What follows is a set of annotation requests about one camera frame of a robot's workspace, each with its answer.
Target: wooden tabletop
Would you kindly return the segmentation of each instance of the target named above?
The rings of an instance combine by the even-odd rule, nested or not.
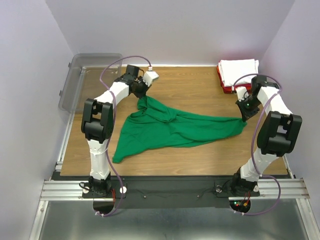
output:
[[[159,74],[147,92],[164,105],[182,111],[223,117],[241,117],[235,104],[237,96],[224,94],[214,67],[154,67]],[[99,82],[101,68],[88,69],[80,104],[95,98],[105,89]],[[138,99],[132,94],[117,105],[109,154],[115,153],[121,128],[131,113],[137,111]],[[166,147],[147,150],[114,164],[122,176],[233,175],[250,158],[252,135],[258,115],[249,119],[240,135],[196,147]],[[74,116],[61,176],[88,176],[91,169],[88,143],[81,132],[82,114]],[[274,161],[266,174],[286,175],[282,158]]]

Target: lavender wall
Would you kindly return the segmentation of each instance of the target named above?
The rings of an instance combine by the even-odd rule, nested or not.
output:
[[[57,160],[73,54],[45,1],[2,0],[0,22],[0,239],[23,240]]]
[[[294,0],[46,2],[73,54],[139,54],[153,64],[217,64],[221,59],[260,60]]]
[[[303,119],[289,165],[303,177],[312,209],[320,223],[320,1],[296,0],[260,67],[283,84],[289,109]]]

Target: stack of towels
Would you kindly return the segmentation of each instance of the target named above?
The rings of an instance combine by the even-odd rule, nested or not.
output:
[[[221,81],[224,87],[232,87],[236,80],[247,74],[257,74],[259,61],[254,59],[246,60],[221,60],[218,64]],[[251,84],[251,79],[254,76],[242,78],[236,84]]]

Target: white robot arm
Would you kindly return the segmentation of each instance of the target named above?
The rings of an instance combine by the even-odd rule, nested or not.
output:
[[[98,195],[106,195],[111,188],[110,169],[106,156],[108,142],[114,128],[114,107],[133,93],[141,98],[159,78],[152,70],[139,76],[140,68],[128,65],[125,74],[118,77],[109,90],[84,103],[81,131],[85,134],[90,149],[91,171],[89,189]]]
[[[245,122],[258,113],[258,105],[265,106],[271,97],[278,93],[276,83],[267,82],[264,76],[256,76],[252,79],[252,94],[248,94],[245,87],[236,89],[238,105],[242,120]],[[265,169],[276,159],[286,153],[290,153],[296,144],[298,133],[302,124],[302,118],[294,115],[285,105],[278,94],[272,98],[265,109],[266,119],[257,136],[257,149],[253,153],[256,171],[252,158],[239,168],[233,175],[231,188],[240,195],[248,191],[258,191],[255,188],[257,181]]]

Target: green fabric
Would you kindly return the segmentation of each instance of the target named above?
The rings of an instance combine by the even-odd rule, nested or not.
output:
[[[167,107],[152,97],[138,100],[139,111],[125,120],[114,163],[148,149],[194,147],[238,135],[247,125],[238,117],[205,116]]]

